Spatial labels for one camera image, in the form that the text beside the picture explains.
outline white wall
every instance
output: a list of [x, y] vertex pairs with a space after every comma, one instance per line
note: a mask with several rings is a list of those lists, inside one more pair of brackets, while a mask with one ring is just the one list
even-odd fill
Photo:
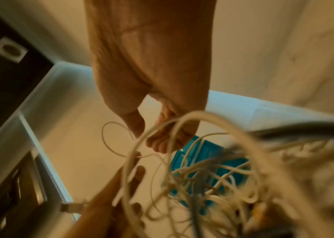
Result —
[[[306, 1], [218, 0], [211, 89], [260, 97]], [[82, 0], [0, 0], [0, 15], [53, 60], [89, 64]]]

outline tangled cable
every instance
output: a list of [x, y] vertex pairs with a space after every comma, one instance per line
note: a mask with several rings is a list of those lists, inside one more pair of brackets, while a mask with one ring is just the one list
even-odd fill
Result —
[[[218, 182], [214, 186], [211, 186], [210, 184], [203, 184], [206, 187], [206, 190], [203, 196], [200, 198], [199, 203], [204, 205], [206, 201], [210, 200], [213, 201], [216, 206], [213, 209], [208, 209], [207, 215], [201, 216], [200, 219], [205, 228], [211, 231], [216, 237], [220, 238], [223, 235], [218, 232], [218, 229], [225, 229], [228, 231], [229, 235], [233, 235], [236, 233], [238, 227], [237, 221], [234, 221], [233, 216], [230, 215], [227, 216], [227, 219], [218, 221], [215, 220], [213, 213], [225, 212], [226, 215], [228, 215], [238, 211], [240, 222], [242, 224], [246, 224], [249, 222], [249, 209], [247, 208], [247, 204], [253, 204], [259, 200], [270, 200], [272, 195], [282, 197], [285, 201], [288, 201], [288, 204], [291, 205], [300, 215], [300, 219], [298, 221], [299, 225], [304, 227], [311, 235], [320, 238], [334, 237], [330, 224], [325, 220], [325, 217], [315, 209], [314, 202], [302, 191], [301, 187], [293, 179], [287, 166], [281, 163], [278, 159], [275, 159], [273, 155], [265, 151], [252, 136], [239, 129], [227, 119], [211, 113], [196, 111], [188, 113], [181, 118], [175, 118], [170, 121], [166, 121], [145, 131], [136, 140], [135, 145], [130, 150], [128, 156], [122, 155], [110, 149], [105, 142], [103, 135], [104, 127], [110, 123], [118, 124], [126, 130], [128, 129], [116, 122], [106, 123], [102, 128], [102, 139], [105, 146], [114, 154], [127, 158], [122, 174], [122, 186], [124, 188], [122, 203], [129, 223], [132, 225], [134, 231], [140, 238], [149, 237], [139, 225], [138, 217], [131, 209], [130, 188], [128, 185], [128, 177], [134, 164], [137, 149], [152, 133], [160, 130], [170, 123], [175, 122], [175, 125], [170, 134], [170, 141], [168, 143], [167, 156], [165, 159], [156, 153], [144, 155], [141, 157], [145, 158], [150, 156], [157, 156], [161, 160], [161, 164], [159, 166], [164, 164], [170, 167], [172, 152], [176, 141], [175, 137], [181, 127], [186, 122], [191, 120], [201, 120], [212, 123], [224, 129], [225, 133], [210, 133], [200, 137], [191, 145], [188, 152], [184, 156], [181, 163], [181, 168], [172, 172], [170, 172], [170, 169], [167, 170], [167, 174], [164, 179], [164, 189], [156, 196], [156, 198], [152, 198], [152, 203], [145, 210], [145, 217], [147, 219], [150, 221], [156, 221], [167, 218], [170, 222], [173, 232], [171, 236], [175, 236], [176, 238], [182, 236], [188, 237], [184, 234], [184, 231], [189, 228], [190, 224], [182, 232], [178, 232], [176, 229], [176, 223], [182, 223], [186, 220], [174, 220], [172, 217], [172, 205], [175, 205], [176, 203], [173, 203], [172, 201], [184, 201], [189, 204], [190, 195], [187, 193], [187, 187], [197, 182], [196, 178], [199, 176], [199, 174], [206, 173], [209, 174], [212, 178], [217, 179]], [[242, 152], [218, 158], [216, 163], [213, 163], [212, 160], [203, 160], [188, 167], [186, 163], [186, 157], [193, 146], [201, 141], [204, 137], [216, 134], [231, 135], [237, 141], [239, 147], [242, 149]], [[302, 143], [306, 142], [291, 142], [288, 144], [277, 145], [270, 148], [269, 151], [280, 151]], [[249, 159], [249, 161], [237, 167], [221, 164], [221, 162], [225, 160], [233, 160], [241, 157], [246, 157]], [[208, 169], [213, 166], [227, 169], [229, 172], [223, 176], [218, 176], [217, 174], [210, 171], [210, 169]], [[246, 183], [243, 185], [244, 187], [242, 189], [239, 189], [238, 185], [236, 184], [233, 173], [239, 173], [247, 176]], [[220, 187], [224, 187], [224, 193], [219, 191]], [[177, 194], [174, 197], [170, 196], [170, 191], [173, 189], [177, 190]], [[161, 213], [161, 215], [158, 217], [152, 217], [150, 215], [151, 209], [153, 207], [157, 208], [156, 204], [163, 197], [167, 197], [167, 213]]]

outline hand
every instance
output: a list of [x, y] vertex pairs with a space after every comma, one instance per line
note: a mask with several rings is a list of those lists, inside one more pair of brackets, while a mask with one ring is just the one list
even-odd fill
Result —
[[[138, 166], [134, 178], [130, 182], [131, 195], [135, 193], [145, 174], [143, 166]], [[65, 238], [134, 238], [131, 226], [124, 214], [121, 201], [114, 207], [112, 201], [120, 190], [121, 169], [117, 171], [107, 186], [90, 201], [82, 213], [81, 218], [68, 232]], [[133, 204], [133, 209], [139, 217], [142, 216], [142, 207], [139, 203]]]
[[[94, 77], [105, 103], [139, 137], [138, 107], [147, 94], [160, 101], [156, 124], [206, 107], [215, 0], [85, 0]], [[191, 122], [176, 148], [197, 131]], [[165, 153], [172, 125], [146, 145]]]

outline fingernail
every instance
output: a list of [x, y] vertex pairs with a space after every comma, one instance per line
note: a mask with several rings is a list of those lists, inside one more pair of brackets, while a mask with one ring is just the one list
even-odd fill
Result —
[[141, 180], [142, 178], [143, 178], [143, 175], [144, 175], [144, 173], [145, 173], [145, 169], [144, 169], [144, 167], [143, 166], [138, 166], [137, 167], [137, 170], [136, 170], [136, 172], [135, 172], [135, 175], [134, 175], [134, 177], [137, 179], [137, 180]]

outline wall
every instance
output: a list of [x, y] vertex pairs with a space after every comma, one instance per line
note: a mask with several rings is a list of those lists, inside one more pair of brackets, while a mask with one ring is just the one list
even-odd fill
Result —
[[[218, 0], [211, 89], [260, 97], [306, 1]], [[82, 0], [0, 0], [0, 15], [53, 60], [89, 64]]]

